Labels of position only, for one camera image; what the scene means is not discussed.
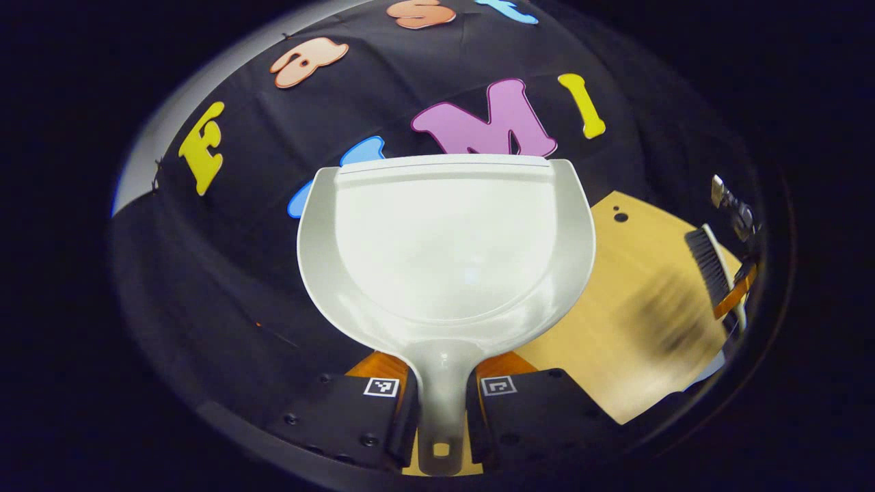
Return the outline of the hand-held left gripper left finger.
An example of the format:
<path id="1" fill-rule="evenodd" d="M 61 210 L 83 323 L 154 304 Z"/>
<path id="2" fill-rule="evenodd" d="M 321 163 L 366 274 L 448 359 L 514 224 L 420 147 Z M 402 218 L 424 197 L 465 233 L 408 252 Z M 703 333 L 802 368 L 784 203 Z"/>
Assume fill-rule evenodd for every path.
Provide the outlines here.
<path id="1" fill-rule="evenodd" d="M 402 472 L 412 464 L 418 383 L 400 359 L 372 352 L 344 374 L 320 374 L 279 407 L 267 432 L 354 466 Z"/>

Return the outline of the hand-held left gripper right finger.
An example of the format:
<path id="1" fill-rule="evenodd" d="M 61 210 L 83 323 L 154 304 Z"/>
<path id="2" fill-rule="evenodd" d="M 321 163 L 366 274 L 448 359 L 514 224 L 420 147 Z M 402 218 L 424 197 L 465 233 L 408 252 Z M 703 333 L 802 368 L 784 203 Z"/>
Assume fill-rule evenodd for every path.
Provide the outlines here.
<path id="1" fill-rule="evenodd" d="M 466 412 L 472 461 L 484 472 L 616 454 L 616 422 L 568 372 L 533 370 L 516 355 L 472 371 Z"/>

